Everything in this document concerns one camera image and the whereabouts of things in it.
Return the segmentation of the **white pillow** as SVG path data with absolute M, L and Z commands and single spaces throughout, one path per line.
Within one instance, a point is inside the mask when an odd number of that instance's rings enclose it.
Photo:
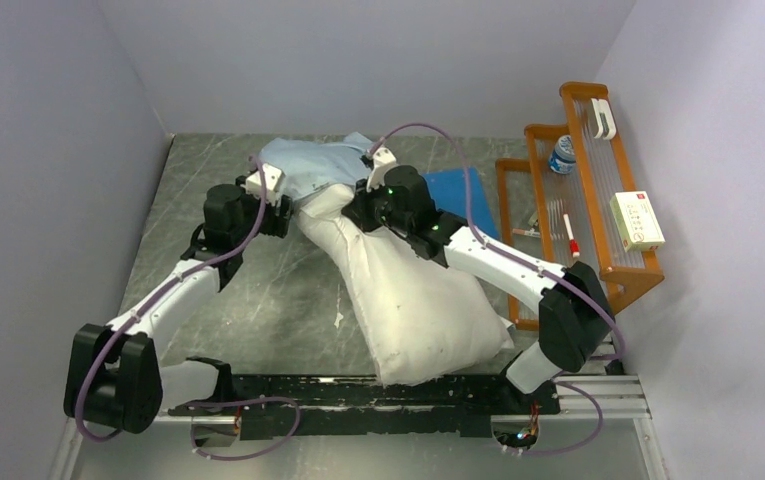
M 389 230 L 364 233 L 342 214 L 352 189 L 304 200 L 296 222 L 334 262 L 383 385 L 417 385 L 510 349 L 509 322 L 478 280 L 419 258 Z

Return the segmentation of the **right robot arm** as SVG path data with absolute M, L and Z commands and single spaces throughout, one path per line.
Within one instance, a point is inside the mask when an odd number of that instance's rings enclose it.
M 508 413 L 523 413 L 542 384 L 580 371 L 616 327 L 591 266 L 551 263 L 492 241 L 465 218 L 438 208 L 425 178 L 412 166 L 386 172 L 379 187 L 359 181 L 342 212 L 361 231 L 384 227 L 418 257 L 472 274 L 536 313 L 537 342 L 506 366 L 507 380 L 497 389 Z

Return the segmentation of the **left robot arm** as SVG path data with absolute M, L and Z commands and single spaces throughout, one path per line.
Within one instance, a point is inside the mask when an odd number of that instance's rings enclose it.
M 206 193 L 203 220 L 171 273 L 144 299 L 103 325 L 80 328 L 71 347 L 63 409 L 86 438 L 141 433 L 162 411 L 189 405 L 219 416 L 235 388 L 228 363 L 194 356 L 163 367 L 177 330 L 223 291 L 258 235 L 282 238 L 292 215 L 284 173 L 265 164 Z

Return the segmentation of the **light blue pillowcase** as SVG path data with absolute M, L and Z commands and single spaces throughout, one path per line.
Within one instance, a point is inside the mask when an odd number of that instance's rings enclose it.
M 371 169 L 361 158 L 373 142 L 353 132 L 341 141 L 317 143 L 277 138 L 266 144 L 258 159 L 265 167 L 282 172 L 275 191 L 294 202 L 302 202 L 329 186 L 354 187 Z

